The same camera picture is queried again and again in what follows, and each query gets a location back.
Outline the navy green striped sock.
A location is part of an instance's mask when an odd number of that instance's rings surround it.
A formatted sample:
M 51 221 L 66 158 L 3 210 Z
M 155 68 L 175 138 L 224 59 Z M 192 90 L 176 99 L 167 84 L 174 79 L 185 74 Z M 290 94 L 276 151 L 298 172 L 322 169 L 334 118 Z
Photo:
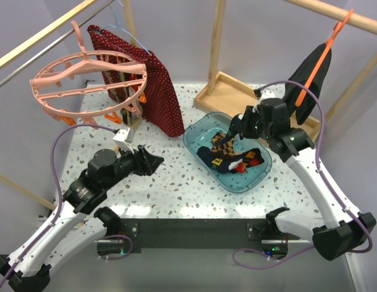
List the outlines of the navy green striped sock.
M 213 157 L 210 155 L 210 149 L 208 147 L 199 147 L 196 154 L 203 163 L 206 165 L 212 165 Z

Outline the navy santa sock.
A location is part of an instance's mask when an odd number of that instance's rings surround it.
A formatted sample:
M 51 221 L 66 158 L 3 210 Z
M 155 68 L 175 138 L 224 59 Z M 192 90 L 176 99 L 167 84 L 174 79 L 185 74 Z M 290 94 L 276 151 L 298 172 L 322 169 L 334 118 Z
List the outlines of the navy santa sock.
M 231 141 L 236 135 L 238 135 L 240 139 L 243 139 L 243 135 L 238 131 L 238 124 L 241 122 L 242 118 L 242 114 L 237 114 L 232 118 L 232 120 L 230 121 L 228 132 L 225 136 L 226 142 Z

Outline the pink round sock hanger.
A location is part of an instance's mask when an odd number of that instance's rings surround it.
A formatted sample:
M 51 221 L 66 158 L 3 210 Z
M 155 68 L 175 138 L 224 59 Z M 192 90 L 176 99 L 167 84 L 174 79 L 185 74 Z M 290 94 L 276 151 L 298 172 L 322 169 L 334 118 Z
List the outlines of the pink round sock hanger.
M 87 50 L 85 41 L 81 34 L 80 28 L 75 21 L 71 22 L 74 29 L 75 37 L 80 48 L 80 52 L 57 59 L 37 73 L 35 78 L 30 80 L 32 93 L 36 101 L 42 106 L 45 113 L 55 120 L 63 120 L 69 125 L 75 125 L 77 119 L 84 123 L 94 124 L 95 118 L 104 116 L 106 119 L 120 124 L 122 119 L 118 112 L 123 108 L 133 114 L 141 115 L 141 103 L 147 100 L 143 95 L 147 84 L 147 69 L 143 63 L 139 63 L 127 54 L 112 50 Z M 91 88 L 68 89 L 64 91 L 42 93 L 41 91 L 56 85 L 61 86 L 61 82 L 66 79 L 74 79 L 77 75 L 91 73 L 118 73 L 131 74 L 136 78 L 133 80 L 124 80 L 110 82 L 101 86 Z M 50 99 L 62 99 L 64 97 L 73 97 L 85 94 L 91 94 L 100 91 L 112 91 L 115 89 L 132 88 L 133 93 L 124 98 L 123 101 L 116 105 L 107 106 L 96 111 L 68 111 L 64 108 L 57 108 L 50 105 Z

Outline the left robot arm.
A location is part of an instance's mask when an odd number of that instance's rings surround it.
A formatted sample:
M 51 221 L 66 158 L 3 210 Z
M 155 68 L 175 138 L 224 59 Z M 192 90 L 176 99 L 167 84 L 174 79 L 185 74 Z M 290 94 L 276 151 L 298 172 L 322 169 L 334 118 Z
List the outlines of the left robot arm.
M 0 273 L 13 291 L 43 291 L 70 257 L 98 239 L 121 237 L 123 223 L 109 207 L 107 192 L 131 174 L 151 176 L 164 162 L 142 145 L 134 152 L 99 150 L 63 195 L 43 225 L 20 248 L 0 255 Z

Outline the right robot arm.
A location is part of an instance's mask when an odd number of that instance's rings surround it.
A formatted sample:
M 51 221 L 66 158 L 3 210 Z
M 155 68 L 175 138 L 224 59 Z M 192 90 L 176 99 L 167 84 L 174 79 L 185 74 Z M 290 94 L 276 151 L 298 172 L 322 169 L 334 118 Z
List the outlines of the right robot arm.
M 359 253 L 359 246 L 371 241 L 375 217 L 361 212 L 341 191 L 306 131 L 291 126 L 282 99 L 261 99 L 257 105 L 247 106 L 237 131 L 246 139 L 264 139 L 301 180 L 320 213 L 320 218 L 313 218 L 278 208 L 266 215 L 268 237 L 278 239 L 287 233 L 308 240 L 326 260 Z

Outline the navy buckle sock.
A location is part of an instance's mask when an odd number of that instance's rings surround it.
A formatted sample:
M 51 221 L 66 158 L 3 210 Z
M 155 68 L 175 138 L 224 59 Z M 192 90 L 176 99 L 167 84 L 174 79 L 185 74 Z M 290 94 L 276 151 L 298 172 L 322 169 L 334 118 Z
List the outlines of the navy buckle sock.
M 236 155 L 231 158 L 216 158 L 209 154 L 205 155 L 204 162 L 211 170 L 218 173 L 244 173 L 246 167 L 243 165 L 243 155 Z

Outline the brown checkered sock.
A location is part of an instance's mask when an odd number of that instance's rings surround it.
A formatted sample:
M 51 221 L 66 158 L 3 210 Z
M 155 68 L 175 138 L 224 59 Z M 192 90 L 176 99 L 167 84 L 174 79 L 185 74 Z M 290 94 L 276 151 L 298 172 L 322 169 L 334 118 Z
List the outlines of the brown checkered sock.
M 212 149 L 210 150 L 211 157 L 230 159 L 236 157 L 233 149 L 235 139 L 227 135 L 223 131 L 217 132 L 212 138 Z

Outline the red black argyle sock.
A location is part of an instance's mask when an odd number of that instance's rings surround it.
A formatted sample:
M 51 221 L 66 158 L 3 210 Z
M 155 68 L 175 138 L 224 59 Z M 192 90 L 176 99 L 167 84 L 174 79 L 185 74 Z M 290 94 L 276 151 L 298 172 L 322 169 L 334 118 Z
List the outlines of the red black argyle sock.
M 237 158 L 242 159 L 242 161 L 234 169 L 234 172 L 238 173 L 244 173 L 247 171 L 247 169 L 261 165 L 265 161 L 259 148 L 248 150 L 238 155 Z

